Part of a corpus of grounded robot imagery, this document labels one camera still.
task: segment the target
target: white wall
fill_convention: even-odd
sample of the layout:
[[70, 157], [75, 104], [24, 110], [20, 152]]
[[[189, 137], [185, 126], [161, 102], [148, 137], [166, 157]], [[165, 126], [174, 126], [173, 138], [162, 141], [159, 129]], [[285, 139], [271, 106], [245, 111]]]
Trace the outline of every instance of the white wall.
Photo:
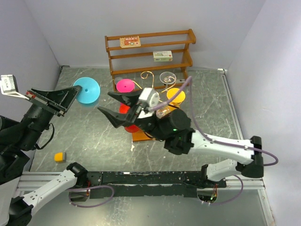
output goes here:
[[60, 65], [108, 66], [104, 36], [192, 28], [194, 66], [228, 68], [265, 0], [25, 0]]
[[280, 226], [301, 225], [300, 66], [301, 1], [267, 0], [227, 78], [245, 138], [279, 157], [264, 182]]
[[[14, 74], [23, 94], [56, 85], [59, 66], [24, 0], [0, 0], [0, 74]], [[20, 120], [30, 105], [0, 94], [0, 115]]]

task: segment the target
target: small box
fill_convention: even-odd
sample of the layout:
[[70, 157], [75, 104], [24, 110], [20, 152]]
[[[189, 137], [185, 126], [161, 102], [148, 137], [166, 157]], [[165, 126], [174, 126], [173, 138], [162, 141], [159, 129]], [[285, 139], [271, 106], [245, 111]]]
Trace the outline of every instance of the small box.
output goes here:
[[141, 46], [139, 36], [120, 38], [119, 41], [120, 41], [120, 47], [122, 47], [122, 48], [131, 48], [131, 47]]
[[0, 81], [2, 81], [0, 86], [4, 94], [18, 92], [16, 78], [12, 74], [1, 75]]
[[171, 51], [154, 51], [154, 61], [172, 61], [173, 54]]

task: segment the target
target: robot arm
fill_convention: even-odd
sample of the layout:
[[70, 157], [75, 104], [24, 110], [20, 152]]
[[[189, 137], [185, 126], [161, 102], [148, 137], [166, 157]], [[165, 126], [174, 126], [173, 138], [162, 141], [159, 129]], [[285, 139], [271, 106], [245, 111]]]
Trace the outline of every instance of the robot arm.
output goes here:
[[78, 163], [70, 164], [58, 177], [23, 197], [11, 200], [9, 225], [28, 225], [33, 215], [45, 204], [71, 187], [83, 187], [87, 181], [87, 170]]
[[220, 181], [236, 174], [242, 174], [249, 178], [263, 177], [261, 153], [248, 149], [248, 147], [261, 149], [260, 137], [254, 136], [250, 140], [235, 140], [206, 135], [213, 141], [246, 147], [242, 149], [210, 141], [199, 131], [190, 127], [191, 119], [181, 109], [175, 109], [164, 117], [158, 118], [155, 112], [147, 110], [159, 103], [159, 95], [152, 88], [144, 88], [132, 93], [109, 92], [108, 95], [130, 107], [127, 114], [115, 113], [109, 109], [98, 107], [114, 127], [136, 125], [156, 140], [164, 140], [164, 148], [173, 154], [209, 153], [228, 158], [222, 162], [202, 167], [207, 180]]
[[22, 151], [36, 149], [37, 141], [54, 115], [64, 116], [80, 86], [57, 91], [28, 90], [25, 96], [18, 93], [13, 75], [2, 75], [2, 94], [21, 97], [32, 103], [21, 122], [0, 116], [0, 185], [19, 177], [29, 158]]

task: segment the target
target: red cup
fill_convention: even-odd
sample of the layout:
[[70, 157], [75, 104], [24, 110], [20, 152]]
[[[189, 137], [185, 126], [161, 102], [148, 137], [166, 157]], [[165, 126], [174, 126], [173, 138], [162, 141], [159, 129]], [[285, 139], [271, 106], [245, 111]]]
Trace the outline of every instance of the red cup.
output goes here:
[[129, 133], [135, 133], [139, 131], [139, 127], [135, 125], [124, 127], [124, 129]]
[[126, 106], [123, 103], [121, 103], [120, 108], [119, 108], [119, 113], [126, 114], [129, 109], [130, 109], [129, 106]]

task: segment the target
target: green and white box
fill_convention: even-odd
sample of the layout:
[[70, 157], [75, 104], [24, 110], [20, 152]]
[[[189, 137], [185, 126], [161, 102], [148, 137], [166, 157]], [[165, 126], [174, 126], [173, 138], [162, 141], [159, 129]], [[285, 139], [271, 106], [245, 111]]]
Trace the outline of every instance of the green and white box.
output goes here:
[[172, 61], [173, 54], [171, 51], [154, 51], [154, 61]]

